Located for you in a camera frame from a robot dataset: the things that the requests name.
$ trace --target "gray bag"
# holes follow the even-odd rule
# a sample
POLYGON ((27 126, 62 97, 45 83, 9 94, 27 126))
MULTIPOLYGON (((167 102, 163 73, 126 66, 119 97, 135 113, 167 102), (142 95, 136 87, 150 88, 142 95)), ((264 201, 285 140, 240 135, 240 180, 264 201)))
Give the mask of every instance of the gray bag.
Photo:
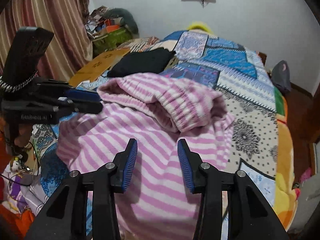
POLYGON ((286 61, 280 61, 273 68, 271 72, 271 81, 283 95, 291 92, 290 71, 286 61))

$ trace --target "folded black garment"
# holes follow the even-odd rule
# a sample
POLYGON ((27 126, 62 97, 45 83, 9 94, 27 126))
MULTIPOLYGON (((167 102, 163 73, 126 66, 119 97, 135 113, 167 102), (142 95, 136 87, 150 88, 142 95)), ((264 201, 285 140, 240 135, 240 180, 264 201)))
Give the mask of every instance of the folded black garment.
POLYGON ((146 52, 132 52, 125 55, 107 73, 107 77, 125 77, 135 73, 159 74, 173 58, 174 51, 158 48, 146 52))

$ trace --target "patchwork bedspread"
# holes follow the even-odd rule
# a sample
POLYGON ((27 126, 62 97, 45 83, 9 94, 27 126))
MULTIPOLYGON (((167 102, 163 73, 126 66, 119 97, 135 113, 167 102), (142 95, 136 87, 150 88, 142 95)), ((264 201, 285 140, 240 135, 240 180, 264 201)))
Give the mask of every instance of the patchwork bedspread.
MULTIPOLYGON (((286 103, 275 93, 260 57, 233 41, 207 33, 179 31, 155 44, 148 40, 133 41, 122 46, 133 51, 158 47, 175 50, 179 63, 161 75, 189 78, 223 93, 228 111, 236 117, 232 148, 225 169, 234 173, 245 170, 273 206, 286 229, 297 206, 292 191, 293 147, 286 126, 286 103)), ((106 73, 93 83, 83 83, 82 89, 94 90, 108 81, 106 73)), ((67 174, 65 165, 52 155, 59 136, 58 126, 42 125, 35 133, 36 147, 43 155, 41 178, 47 195, 51 195, 67 174), (56 162, 55 171, 46 157, 56 162)), ((227 207, 223 194, 224 209, 227 207)), ((91 229, 88 211, 87 232, 91 229)), ((227 239, 228 214, 224 214, 222 239, 227 239)))

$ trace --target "sheer curtain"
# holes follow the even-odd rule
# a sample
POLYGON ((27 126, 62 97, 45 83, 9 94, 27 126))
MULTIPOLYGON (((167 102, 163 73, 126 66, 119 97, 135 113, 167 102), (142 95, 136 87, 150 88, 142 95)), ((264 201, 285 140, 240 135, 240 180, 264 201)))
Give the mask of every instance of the sheer curtain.
POLYGON ((89 0, 10 0, 0 14, 0 72, 22 26, 41 27, 55 36, 38 64, 38 74, 68 81, 92 59, 86 23, 89 0))

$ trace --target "striped clothing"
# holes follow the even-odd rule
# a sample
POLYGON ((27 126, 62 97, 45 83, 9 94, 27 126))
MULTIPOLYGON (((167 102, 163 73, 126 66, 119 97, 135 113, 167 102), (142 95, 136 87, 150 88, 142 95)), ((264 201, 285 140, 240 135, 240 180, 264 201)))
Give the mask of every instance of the striped clothing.
POLYGON ((220 92, 189 79, 138 73, 98 89, 98 115, 77 115, 60 124, 58 157, 70 170, 94 171, 138 141, 131 185, 116 194, 120 228, 140 240, 192 239, 200 195, 184 186, 177 141, 223 170, 234 117, 220 92))

